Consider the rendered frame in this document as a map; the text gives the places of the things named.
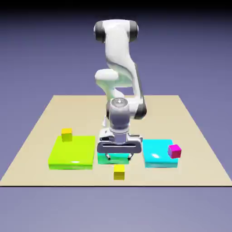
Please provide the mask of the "large cyan box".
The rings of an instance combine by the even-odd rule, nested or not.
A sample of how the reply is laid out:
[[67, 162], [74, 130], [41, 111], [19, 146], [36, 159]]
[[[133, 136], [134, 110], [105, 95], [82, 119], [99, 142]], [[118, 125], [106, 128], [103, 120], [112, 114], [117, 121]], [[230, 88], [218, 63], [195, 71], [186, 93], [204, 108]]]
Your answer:
[[178, 158], [172, 159], [168, 154], [170, 139], [144, 139], [143, 157], [146, 168], [177, 168]]

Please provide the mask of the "large lime box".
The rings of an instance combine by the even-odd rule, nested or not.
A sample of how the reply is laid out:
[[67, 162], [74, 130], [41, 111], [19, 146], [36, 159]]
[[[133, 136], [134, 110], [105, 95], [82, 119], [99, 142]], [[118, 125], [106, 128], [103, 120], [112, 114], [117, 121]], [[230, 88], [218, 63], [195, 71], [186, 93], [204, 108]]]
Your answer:
[[50, 169], [87, 169], [93, 168], [95, 154], [94, 136], [76, 136], [72, 141], [62, 141], [58, 136], [50, 156], [48, 167]]

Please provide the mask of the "large green box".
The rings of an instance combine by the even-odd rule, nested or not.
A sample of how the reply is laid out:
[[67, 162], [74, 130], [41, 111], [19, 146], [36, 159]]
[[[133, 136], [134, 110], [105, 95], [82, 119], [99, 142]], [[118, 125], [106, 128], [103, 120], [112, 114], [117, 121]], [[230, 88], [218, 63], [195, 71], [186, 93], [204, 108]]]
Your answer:
[[97, 153], [98, 164], [129, 164], [129, 153], [109, 153], [110, 159], [105, 153]]

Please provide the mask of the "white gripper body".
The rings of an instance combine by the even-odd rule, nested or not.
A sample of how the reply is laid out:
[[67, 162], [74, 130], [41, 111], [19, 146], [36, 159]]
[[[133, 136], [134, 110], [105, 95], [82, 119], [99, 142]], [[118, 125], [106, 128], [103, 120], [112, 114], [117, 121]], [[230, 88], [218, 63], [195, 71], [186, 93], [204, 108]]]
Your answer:
[[97, 152], [103, 154], [111, 153], [128, 153], [136, 154], [142, 151], [141, 142], [128, 141], [123, 144], [117, 144], [115, 142], [99, 142], [97, 145]]

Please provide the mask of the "small yellow cube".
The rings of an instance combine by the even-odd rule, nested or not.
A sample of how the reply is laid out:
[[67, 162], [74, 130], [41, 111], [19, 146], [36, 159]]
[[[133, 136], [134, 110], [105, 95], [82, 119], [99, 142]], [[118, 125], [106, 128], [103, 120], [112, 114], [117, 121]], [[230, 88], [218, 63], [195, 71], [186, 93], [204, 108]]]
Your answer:
[[73, 139], [72, 128], [62, 128], [61, 132], [62, 142], [70, 142]]
[[114, 180], [124, 180], [125, 179], [125, 166], [123, 164], [114, 165]]

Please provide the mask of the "small magenta cube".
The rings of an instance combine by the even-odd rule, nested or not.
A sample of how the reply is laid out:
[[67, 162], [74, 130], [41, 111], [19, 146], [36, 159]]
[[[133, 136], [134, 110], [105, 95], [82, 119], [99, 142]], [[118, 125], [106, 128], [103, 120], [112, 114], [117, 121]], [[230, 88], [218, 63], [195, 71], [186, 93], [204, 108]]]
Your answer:
[[168, 147], [168, 155], [172, 159], [180, 158], [181, 152], [182, 152], [182, 150], [177, 144], [169, 145], [169, 147]]

